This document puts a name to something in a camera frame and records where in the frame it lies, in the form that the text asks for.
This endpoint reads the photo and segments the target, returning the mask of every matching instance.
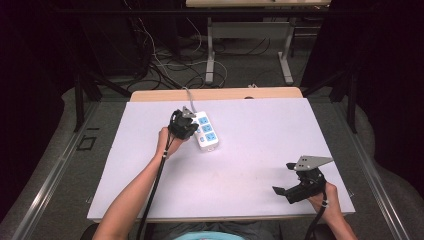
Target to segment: white power strip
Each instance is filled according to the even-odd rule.
[[[199,124],[199,128],[194,132],[194,136],[202,151],[210,152],[218,147],[218,136],[205,112],[197,112],[196,117],[193,118],[193,123]]]

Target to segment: person's right arm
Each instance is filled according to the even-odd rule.
[[[337,194],[337,187],[327,182],[325,186],[325,192],[327,193],[327,199],[329,203],[328,207],[324,211],[324,214],[322,215],[322,219],[327,223],[337,239],[358,239],[342,214],[339,197]],[[314,207],[315,211],[318,212],[322,205],[323,194],[321,193],[310,197],[308,200]]]

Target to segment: wooden edge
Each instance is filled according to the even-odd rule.
[[[195,100],[225,100],[244,98],[303,98],[297,87],[274,88],[223,88],[223,89],[190,89]],[[159,102],[189,100],[188,92],[182,90],[145,90],[132,94],[130,102]]]
[[[152,218],[147,219],[148,223],[175,223],[175,222],[224,222],[224,221],[263,221],[263,220],[284,220],[302,217],[313,217],[313,214],[285,215],[285,216],[246,216],[246,217],[200,217],[200,218]]]
[[[305,6],[327,6],[331,0],[316,1],[226,1],[226,0],[187,0],[187,7],[194,8],[246,8],[246,7],[305,7]]]

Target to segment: table surface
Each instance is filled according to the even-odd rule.
[[[287,162],[297,162],[301,155],[331,157],[309,102],[299,89],[190,92],[196,108],[208,113],[220,145],[205,153],[192,138],[180,147],[165,164],[148,222],[282,219],[315,214],[306,200],[291,205],[272,189],[299,184],[296,173],[286,168]],[[147,165],[158,129],[167,125],[173,110],[190,106],[187,99],[184,90],[133,94],[88,219],[101,220],[113,199]],[[342,212],[355,212],[335,163],[320,170],[338,187]]]
[[[325,6],[331,0],[187,0],[188,7],[290,7]]]

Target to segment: wire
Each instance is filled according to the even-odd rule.
[[[141,232],[144,228],[144,224],[146,223],[147,215],[149,214],[150,206],[152,205],[153,198],[154,198],[155,193],[156,193],[156,189],[158,188],[160,176],[162,175],[162,171],[163,171],[163,166],[165,165],[165,160],[166,160],[166,157],[168,156],[168,149],[171,146],[172,142],[174,141],[174,138],[172,138],[172,140],[170,142],[170,138],[171,138],[171,133],[170,133],[169,127],[168,127],[168,139],[166,140],[165,150],[163,152],[162,159],[160,161],[158,173],[156,174],[156,180],[155,180],[155,183],[153,184],[153,188],[152,188],[152,191],[150,193],[149,200],[147,201],[146,208],[144,209],[143,217],[140,220],[140,225],[139,225],[138,230],[137,230],[137,238],[136,239],[141,239]]]
[[[186,82],[185,86],[186,86],[187,88],[193,88],[193,85],[188,85],[188,84],[189,84],[189,83],[191,83],[191,82],[192,82],[192,81],[194,81],[194,80],[197,80],[197,79],[199,79],[197,76],[192,77],[190,80],[188,80],[188,81]],[[203,86],[205,86],[205,85],[206,85],[206,81],[204,80],[204,78],[200,78],[200,79],[201,79],[202,83],[201,83],[201,84],[199,84],[199,85],[200,85],[200,87],[198,87],[198,88],[202,88]]]
[[[248,51],[246,53],[224,53],[224,51],[226,49],[224,44],[221,44],[224,47],[224,50],[223,51],[219,52],[219,51],[216,51],[215,49],[214,49],[214,51],[216,52],[217,55],[222,55],[222,56],[261,55],[261,54],[265,53],[269,49],[269,46],[271,45],[271,39],[268,38],[268,44],[267,44],[266,48],[262,52],[259,52],[259,53],[252,53],[252,52],[255,51],[257,48],[259,48],[259,46],[261,46],[262,43],[265,40],[266,40],[266,38],[262,39],[262,41],[259,44],[257,44],[256,47],[254,47],[252,50],[250,50],[250,51]]]
[[[198,65],[198,64],[202,64],[202,63],[208,63],[209,61],[200,61],[200,62],[196,62],[196,63],[182,63],[182,65],[177,65],[177,64],[164,64],[164,66],[173,66],[173,67],[184,67],[186,66],[187,68],[190,68],[188,66],[194,66],[194,65]],[[213,61],[214,63],[218,63],[219,65],[221,65],[221,67],[224,69],[225,71],[225,79],[227,79],[228,76],[228,70],[227,68],[224,66],[224,64],[218,62],[218,61]]]
[[[171,87],[169,87],[168,85],[166,85],[165,83],[163,83],[162,81],[160,81],[160,80],[155,80],[155,79],[143,79],[143,80],[137,80],[137,81],[134,81],[133,83],[131,83],[130,85],[128,85],[127,86],[127,91],[129,91],[129,88],[130,87],[132,87],[132,86],[134,86],[135,84],[137,84],[137,83],[142,83],[142,82],[155,82],[155,83],[157,83],[156,84],[156,86],[155,87],[153,87],[153,88],[151,88],[150,90],[156,90],[161,84],[163,85],[163,86],[165,86],[166,88],[168,88],[168,89],[172,89]]]
[[[191,43],[189,43],[189,44],[185,44],[185,45],[181,45],[181,49],[182,50],[184,50],[184,49],[190,49],[193,45],[197,45],[198,43],[197,43],[197,41],[195,41],[195,40],[193,40],[193,39],[191,39],[191,38],[183,38],[183,37],[180,37],[181,39],[188,39],[188,40],[190,40],[190,41],[192,41]],[[192,60],[197,60],[197,59],[201,59],[201,58],[203,58],[205,55],[206,55],[206,53],[207,53],[207,51],[206,51],[206,46],[205,45],[202,45],[202,41],[200,40],[200,42],[199,42],[199,46],[200,46],[200,48],[198,48],[197,49],[197,47],[196,47],[196,51],[192,51],[191,53],[190,53],[190,55],[183,55],[183,54],[181,54],[181,56],[186,56],[186,57],[190,57]],[[193,54],[194,53],[196,53],[196,52],[198,52],[198,53],[201,53],[199,56],[196,56],[195,58],[193,58]]]
[[[164,66],[166,66],[171,71],[184,71],[184,70],[190,69],[190,70],[193,70],[193,72],[195,72],[197,74],[196,77],[200,77],[200,78],[203,79],[203,77],[201,76],[201,74],[198,71],[196,71],[194,68],[191,67],[191,66],[194,66],[194,65],[199,64],[199,63],[187,64],[187,63],[183,63],[181,61],[177,61],[177,62],[179,62],[181,65],[167,63],[167,64],[164,64]],[[172,67],[185,67],[185,68],[184,69],[178,69],[177,70],[177,69],[170,68],[170,66],[172,66]]]
[[[317,226],[317,223],[318,223],[319,219],[324,214],[324,211],[325,211],[325,208],[326,208],[326,205],[324,205],[324,203],[326,203],[326,201],[327,201],[327,193],[325,192],[325,185],[324,185],[324,188],[322,190],[322,194],[323,194],[323,197],[322,197],[322,199],[323,199],[323,205],[321,206],[321,208],[320,208],[317,216],[314,218],[314,220],[309,225],[308,231],[306,232],[306,235],[305,235],[305,240],[310,240],[311,239],[312,232],[314,231],[315,227]]]
[[[147,34],[147,36],[149,36],[150,41],[152,42],[152,46],[153,46],[153,54],[152,54],[152,55],[154,56],[154,58],[156,59],[156,61],[158,61],[159,65],[163,67],[163,70],[165,71],[165,74],[166,74],[166,75],[167,75],[170,79],[172,79],[172,78],[169,76],[168,72],[166,71],[165,66],[163,66],[163,65],[162,65],[162,62],[158,59],[158,57],[157,57],[157,55],[156,55],[155,41],[153,40],[152,35],[150,35],[150,33],[147,31],[146,27],[144,26],[143,20],[141,20],[141,19],[139,18],[139,21],[140,21],[140,23],[141,23],[141,26],[143,27],[144,32]]]
[[[194,112],[194,113],[197,113],[196,108],[194,108],[193,98],[191,96],[190,90],[188,88],[186,88],[186,87],[183,87],[183,89],[185,89],[187,91],[188,98],[190,99],[191,111]]]
[[[176,82],[175,80],[173,80],[172,78],[169,78],[168,76],[164,75],[162,73],[162,71],[154,64],[152,64],[152,69],[159,75],[161,76],[166,82],[168,82],[170,85],[172,85],[174,88],[180,89],[183,86]]]
[[[197,50],[199,50],[200,49],[200,47],[202,47],[202,35],[200,34],[200,31],[199,31],[199,29],[197,29],[197,27],[194,25],[194,23],[189,19],[189,18],[186,18],[187,19],[187,21],[191,24],[191,26],[193,26],[193,28],[194,28],[194,30],[196,30],[196,32],[197,32],[197,34],[196,34],[196,36],[198,37],[198,39],[199,39],[199,46],[197,46],[197,48],[196,49],[194,49],[191,53],[194,53],[194,52],[196,52]]]

